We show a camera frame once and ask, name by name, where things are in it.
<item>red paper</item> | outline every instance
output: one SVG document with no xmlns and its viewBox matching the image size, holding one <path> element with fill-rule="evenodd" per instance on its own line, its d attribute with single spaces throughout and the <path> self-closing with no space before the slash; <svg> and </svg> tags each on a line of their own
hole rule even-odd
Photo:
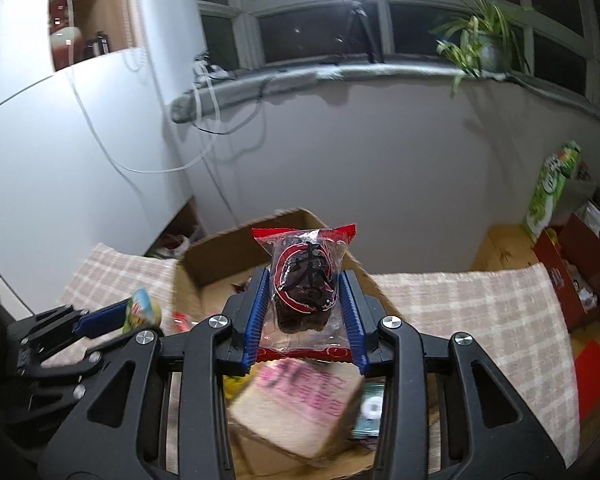
<svg viewBox="0 0 600 480">
<path fill-rule="evenodd" d="M 583 420 L 600 401 L 600 345 L 590 341 L 576 357 L 575 365 L 580 420 Z"/>
</svg>

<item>plaid cloth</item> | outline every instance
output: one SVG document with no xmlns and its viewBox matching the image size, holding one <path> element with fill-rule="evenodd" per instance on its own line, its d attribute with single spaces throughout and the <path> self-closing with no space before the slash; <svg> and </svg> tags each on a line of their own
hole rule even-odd
<svg viewBox="0 0 600 480">
<path fill-rule="evenodd" d="M 98 244 L 74 274 L 58 304 L 72 304 L 76 310 L 94 311 L 129 298 L 138 288 L 144 287 L 160 305 L 160 328 L 168 335 L 174 333 L 171 301 L 175 269 L 176 260 L 129 256 Z M 120 332 L 115 330 L 96 339 L 81 339 L 46 360 L 43 366 L 77 363 L 87 348 L 108 341 Z"/>
<path fill-rule="evenodd" d="M 574 462 L 580 440 L 575 370 L 564 317 L 544 266 L 373 278 L 419 332 L 445 338 L 460 330 L 473 335 L 534 412 L 566 465 Z M 439 423 L 432 431 L 440 432 Z M 435 442 L 440 438 L 431 441 L 432 447 Z M 435 462 L 430 466 L 440 468 Z"/>
</svg>

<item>green packet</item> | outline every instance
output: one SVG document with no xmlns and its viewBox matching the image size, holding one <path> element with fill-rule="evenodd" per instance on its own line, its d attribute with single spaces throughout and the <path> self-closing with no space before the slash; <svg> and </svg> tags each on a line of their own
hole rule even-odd
<svg viewBox="0 0 600 480">
<path fill-rule="evenodd" d="M 378 437 L 382 418 L 382 398 L 384 383 L 367 383 L 362 393 L 360 414 L 351 431 L 352 438 L 363 439 Z"/>
<path fill-rule="evenodd" d="M 573 140 L 565 143 L 557 153 L 544 160 L 522 222 L 523 228 L 534 242 L 549 225 L 564 186 L 567 180 L 578 173 L 579 165 L 580 146 Z"/>
</svg>

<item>window sill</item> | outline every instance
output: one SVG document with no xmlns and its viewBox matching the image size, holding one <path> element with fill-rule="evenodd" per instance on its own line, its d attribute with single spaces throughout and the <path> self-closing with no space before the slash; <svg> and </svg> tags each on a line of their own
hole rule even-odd
<svg viewBox="0 0 600 480">
<path fill-rule="evenodd" d="M 348 60 L 333 64 L 298 64 L 295 66 L 267 67 L 253 72 L 238 74 L 235 80 L 214 81 L 214 90 L 220 108 L 229 108 L 268 97 L 314 88 L 323 81 L 367 81 L 381 77 L 399 78 L 450 78 L 462 72 L 440 60 L 433 59 L 387 59 L 384 64 L 369 64 L 364 60 Z M 587 101 L 584 96 L 547 81 L 522 74 L 507 75 L 487 73 L 486 79 L 507 81 L 542 96 L 579 110 L 600 120 L 600 106 Z M 208 88 L 200 90 L 202 114 L 213 113 L 214 106 Z M 193 90 L 185 92 L 171 103 L 171 120 L 176 124 L 190 123 L 196 119 L 196 103 Z"/>
</svg>

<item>wooden shelf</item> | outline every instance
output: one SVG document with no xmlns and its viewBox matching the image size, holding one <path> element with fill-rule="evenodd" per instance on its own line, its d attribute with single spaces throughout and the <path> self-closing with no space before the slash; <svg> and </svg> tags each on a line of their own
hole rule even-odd
<svg viewBox="0 0 600 480">
<path fill-rule="evenodd" d="M 93 40 L 99 31 L 103 31 L 109 39 L 109 51 L 115 52 L 117 50 L 123 50 L 136 46 L 137 41 L 134 35 L 133 19 L 132 19 L 132 5 L 129 3 L 131 0 L 73 0 L 74 1 L 74 22 L 75 27 L 80 29 L 82 41 L 75 41 L 74 56 L 75 62 L 79 62 L 83 59 L 87 59 L 84 56 L 83 50 L 84 45 L 87 41 Z M 129 27 L 131 32 L 130 41 L 127 39 L 125 33 L 125 21 L 124 21 L 124 5 L 128 10 L 129 15 Z M 65 37 L 62 36 L 61 30 L 55 30 L 57 28 L 56 20 L 52 19 L 50 15 L 49 19 L 49 31 L 50 31 L 50 46 L 52 41 L 56 45 L 56 52 L 53 52 L 52 57 L 54 59 L 54 65 L 56 70 L 65 68 L 68 64 L 67 55 L 63 54 L 63 48 L 65 44 Z M 65 36 L 72 38 L 71 34 L 66 33 Z"/>
</svg>

